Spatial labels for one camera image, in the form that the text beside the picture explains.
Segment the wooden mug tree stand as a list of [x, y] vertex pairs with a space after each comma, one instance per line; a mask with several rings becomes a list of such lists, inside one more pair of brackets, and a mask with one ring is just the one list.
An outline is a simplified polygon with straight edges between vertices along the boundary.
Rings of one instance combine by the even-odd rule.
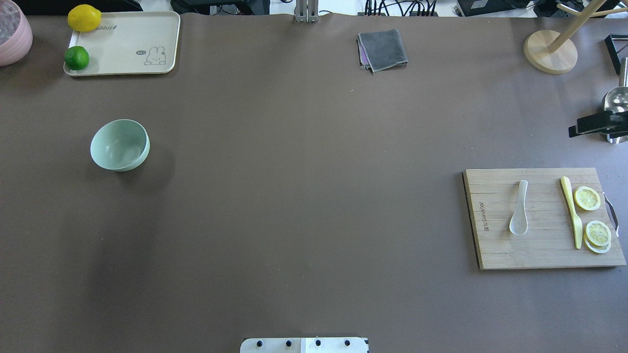
[[560, 75], [569, 72], [576, 65], [578, 52], [570, 38], [591, 17], [625, 13], [628, 3], [621, 0], [622, 8], [599, 11], [603, 0], [591, 0], [583, 10], [574, 10], [558, 4], [558, 9], [574, 16], [574, 20], [563, 33], [554, 30], [539, 30], [530, 34], [524, 41], [524, 54], [528, 62], [542, 72]]

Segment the green lime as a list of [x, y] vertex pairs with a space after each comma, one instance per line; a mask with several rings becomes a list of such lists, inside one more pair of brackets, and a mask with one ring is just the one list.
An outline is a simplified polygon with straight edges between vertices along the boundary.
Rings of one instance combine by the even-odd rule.
[[73, 46], [64, 53], [64, 62], [70, 70], [83, 70], [90, 63], [88, 51], [83, 46]]

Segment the metal scoop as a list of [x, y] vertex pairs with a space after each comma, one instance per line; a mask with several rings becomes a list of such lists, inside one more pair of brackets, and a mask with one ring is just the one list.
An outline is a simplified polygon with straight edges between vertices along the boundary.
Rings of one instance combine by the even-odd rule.
[[[603, 100], [604, 110], [608, 110], [612, 113], [628, 111], [628, 72], [627, 72], [627, 58], [621, 60], [621, 71], [619, 74], [620, 80], [618, 87], [610, 90]], [[627, 136], [609, 136], [606, 135], [606, 140], [612, 144], [620, 144], [627, 141]]]

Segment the aluminium frame post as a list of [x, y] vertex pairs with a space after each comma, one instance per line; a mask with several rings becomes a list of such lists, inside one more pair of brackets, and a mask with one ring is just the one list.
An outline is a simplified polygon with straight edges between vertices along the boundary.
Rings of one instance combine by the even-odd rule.
[[318, 0], [296, 0], [295, 20], [297, 23], [317, 23], [319, 21]]

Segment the pink bowl with ice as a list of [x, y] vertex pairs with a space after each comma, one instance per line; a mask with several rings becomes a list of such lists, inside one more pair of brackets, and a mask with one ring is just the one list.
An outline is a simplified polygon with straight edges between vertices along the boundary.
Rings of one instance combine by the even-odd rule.
[[30, 51], [33, 33], [22, 9], [12, 0], [0, 2], [0, 66], [23, 59]]

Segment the lemon slice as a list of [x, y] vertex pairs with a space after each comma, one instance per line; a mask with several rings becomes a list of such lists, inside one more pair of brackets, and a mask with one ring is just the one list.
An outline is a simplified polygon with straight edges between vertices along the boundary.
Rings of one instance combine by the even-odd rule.
[[585, 245], [597, 254], [605, 254], [611, 248], [610, 228], [601, 221], [590, 221], [585, 227]]
[[585, 211], [595, 211], [601, 206], [599, 193], [590, 187], [578, 187], [573, 192], [575, 203]]

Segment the grey folded cloth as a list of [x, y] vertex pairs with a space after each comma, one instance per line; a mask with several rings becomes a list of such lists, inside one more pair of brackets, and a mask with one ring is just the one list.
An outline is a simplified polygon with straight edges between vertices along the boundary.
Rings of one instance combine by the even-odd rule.
[[357, 47], [360, 67], [372, 73], [408, 64], [398, 29], [358, 33]]

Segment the wooden cutting board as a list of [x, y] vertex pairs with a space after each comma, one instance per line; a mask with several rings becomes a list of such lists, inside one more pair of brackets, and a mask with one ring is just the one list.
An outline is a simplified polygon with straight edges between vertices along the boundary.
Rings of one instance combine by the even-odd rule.
[[[596, 254], [585, 245], [577, 250], [561, 177], [568, 177], [573, 188], [590, 187], [603, 195], [595, 168], [464, 170], [465, 195], [478, 266], [482, 270], [626, 265], [617, 235], [605, 254]], [[528, 183], [525, 198], [528, 230], [515, 235], [509, 230], [509, 223], [523, 179]]]

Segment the yellow lemon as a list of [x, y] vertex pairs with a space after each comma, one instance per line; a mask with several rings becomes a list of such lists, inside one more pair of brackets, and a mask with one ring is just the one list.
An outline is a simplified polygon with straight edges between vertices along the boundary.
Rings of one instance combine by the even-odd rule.
[[69, 11], [67, 24], [74, 30], [87, 33], [95, 30], [102, 20], [103, 14], [99, 9], [89, 4], [79, 4]]

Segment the lemon slice lower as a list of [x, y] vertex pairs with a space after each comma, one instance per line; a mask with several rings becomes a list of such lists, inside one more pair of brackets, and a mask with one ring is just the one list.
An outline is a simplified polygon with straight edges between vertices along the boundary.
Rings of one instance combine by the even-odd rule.
[[605, 254], [611, 248], [610, 228], [601, 221], [590, 221], [585, 227], [585, 245], [597, 254]]

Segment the yellow plastic knife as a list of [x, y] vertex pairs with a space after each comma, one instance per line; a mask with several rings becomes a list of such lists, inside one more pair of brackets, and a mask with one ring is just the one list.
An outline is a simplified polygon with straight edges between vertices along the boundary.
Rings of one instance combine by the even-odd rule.
[[568, 212], [570, 213], [571, 217], [575, 248], [577, 250], [580, 250], [583, 241], [583, 223], [581, 221], [581, 218], [577, 214], [577, 211], [575, 210], [575, 199], [573, 195], [572, 184], [567, 176], [562, 176], [560, 178], [560, 183], [565, 201], [567, 203]]

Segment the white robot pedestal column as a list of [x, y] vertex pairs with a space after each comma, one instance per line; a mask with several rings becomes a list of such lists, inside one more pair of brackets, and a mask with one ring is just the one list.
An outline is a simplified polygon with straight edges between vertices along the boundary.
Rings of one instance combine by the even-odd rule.
[[369, 353], [362, 337], [268, 337], [249, 338], [240, 353]]

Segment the white ceramic spoon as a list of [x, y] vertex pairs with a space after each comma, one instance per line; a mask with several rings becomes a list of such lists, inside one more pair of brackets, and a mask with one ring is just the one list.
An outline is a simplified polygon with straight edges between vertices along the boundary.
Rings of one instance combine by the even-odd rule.
[[514, 210], [509, 223], [509, 231], [513, 235], [524, 235], [528, 231], [528, 221], [525, 210], [527, 188], [528, 181], [521, 179], [518, 185]]

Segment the cream rabbit tray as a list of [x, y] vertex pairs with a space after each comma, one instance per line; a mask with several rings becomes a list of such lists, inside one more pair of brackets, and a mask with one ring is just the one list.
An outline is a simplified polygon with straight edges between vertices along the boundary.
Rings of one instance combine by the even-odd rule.
[[175, 67], [181, 18], [174, 11], [103, 13], [93, 31], [73, 31], [69, 47], [84, 47], [90, 57], [70, 76], [164, 74]]

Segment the mint green bowl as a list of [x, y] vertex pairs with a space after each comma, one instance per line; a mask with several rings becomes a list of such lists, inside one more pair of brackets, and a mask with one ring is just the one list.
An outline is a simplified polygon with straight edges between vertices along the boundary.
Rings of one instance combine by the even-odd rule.
[[117, 119], [96, 132], [90, 154], [100, 168], [127, 172], [146, 160], [150, 147], [150, 137], [142, 124], [132, 119]]

